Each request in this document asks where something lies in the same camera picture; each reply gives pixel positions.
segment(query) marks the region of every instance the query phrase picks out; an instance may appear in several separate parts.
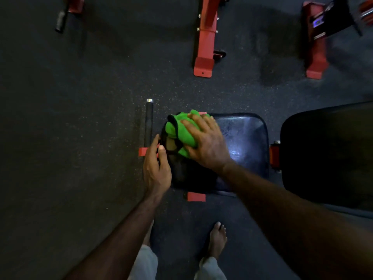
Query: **pants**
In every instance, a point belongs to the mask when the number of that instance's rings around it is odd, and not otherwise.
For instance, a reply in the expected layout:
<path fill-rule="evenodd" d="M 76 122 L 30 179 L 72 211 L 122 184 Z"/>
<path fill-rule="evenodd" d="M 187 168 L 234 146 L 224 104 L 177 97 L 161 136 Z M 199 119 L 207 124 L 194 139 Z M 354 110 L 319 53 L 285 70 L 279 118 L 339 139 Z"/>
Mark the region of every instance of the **pants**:
<path fill-rule="evenodd" d="M 142 245 L 128 280 L 155 280 L 157 267 L 157 256 L 150 247 Z M 226 277 L 217 266 L 216 258 L 209 257 L 203 263 L 200 262 L 200 269 L 195 274 L 194 280 L 226 280 Z"/>

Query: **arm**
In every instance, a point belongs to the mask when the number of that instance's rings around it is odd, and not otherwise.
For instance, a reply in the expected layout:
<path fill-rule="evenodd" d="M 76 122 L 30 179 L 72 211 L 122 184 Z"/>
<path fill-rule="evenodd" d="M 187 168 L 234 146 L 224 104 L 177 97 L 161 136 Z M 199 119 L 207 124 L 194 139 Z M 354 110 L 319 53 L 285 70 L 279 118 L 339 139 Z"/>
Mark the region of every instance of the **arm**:
<path fill-rule="evenodd" d="M 183 124 L 198 142 L 190 156 L 214 170 L 245 204 L 273 248 L 302 279 L 373 279 L 373 234 L 237 165 L 213 118 Z"/>
<path fill-rule="evenodd" d="M 127 279 L 152 223 L 154 212 L 163 194 L 171 185 L 171 170 L 165 148 L 160 146 L 157 161 L 157 135 L 144 160 L 144 180 L 147 191 L 142 201 L 115 230 L 65 277 L 71 279 Z"/>

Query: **forearm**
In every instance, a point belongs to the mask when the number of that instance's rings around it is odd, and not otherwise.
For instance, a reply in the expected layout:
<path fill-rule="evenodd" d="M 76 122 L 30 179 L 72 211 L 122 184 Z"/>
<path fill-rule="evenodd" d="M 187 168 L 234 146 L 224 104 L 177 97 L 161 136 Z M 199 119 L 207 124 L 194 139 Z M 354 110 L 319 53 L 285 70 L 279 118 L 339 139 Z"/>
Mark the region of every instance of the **forearm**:
<path fill-rule="evenodd" d="M 127 279 L 160 201 L 145 197 L 65 279 Z"/>
<path fill-rule="evenodd" d="M 303 279 L 373 274 L 369 232 L 235 163 L 227 164 L 221 177 L 244 202 L 276 251 Z"/>

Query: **black backrest pad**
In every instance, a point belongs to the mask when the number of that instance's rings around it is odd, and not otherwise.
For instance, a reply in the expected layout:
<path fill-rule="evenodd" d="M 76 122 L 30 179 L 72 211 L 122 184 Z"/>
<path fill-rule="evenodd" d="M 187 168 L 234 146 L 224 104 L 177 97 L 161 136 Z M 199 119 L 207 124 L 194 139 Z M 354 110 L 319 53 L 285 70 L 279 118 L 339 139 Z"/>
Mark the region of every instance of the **black backrest pad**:
<path fill-rule="evenodd" d="M 373 102 L 291 116 L 280 164 L 285 188 L 300 197 L 373 211 Z"/>
<path fill-rule="evenodd" d="M 212 114 L 225 137 L 231 157 L 241 166 L 268 177 L 268 132 L 255 114 Z M 229 194 L 231 189 L 212 171 L 181 155 L 170 154 L 172 187 L 196 193 Z"/>

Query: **leg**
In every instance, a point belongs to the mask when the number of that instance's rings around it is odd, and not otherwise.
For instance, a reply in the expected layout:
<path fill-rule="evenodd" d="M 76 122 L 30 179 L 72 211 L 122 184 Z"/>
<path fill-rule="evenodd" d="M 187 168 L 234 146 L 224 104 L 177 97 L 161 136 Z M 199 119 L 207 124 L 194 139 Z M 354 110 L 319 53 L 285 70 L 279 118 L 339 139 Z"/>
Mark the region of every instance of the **leg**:
<path fill-rule="evenodd" d="M 150 248 L 150 232 L 152 225 L 147 232 L 144 242 L 137 254 L 128 280 L 155 280 L 158 267 L 158 258 Z"/>
<path fill-rule="evenodd" d="M 210 233 L 210 244 L 207 255 L 200 262 L 200 269 L 196 273 L 195 280 L 226 280 L 224 273 L 217 265 L 217 259 L 227 242 L 227 234 L 224 225 L 220 222 L 214 225 Z"/>

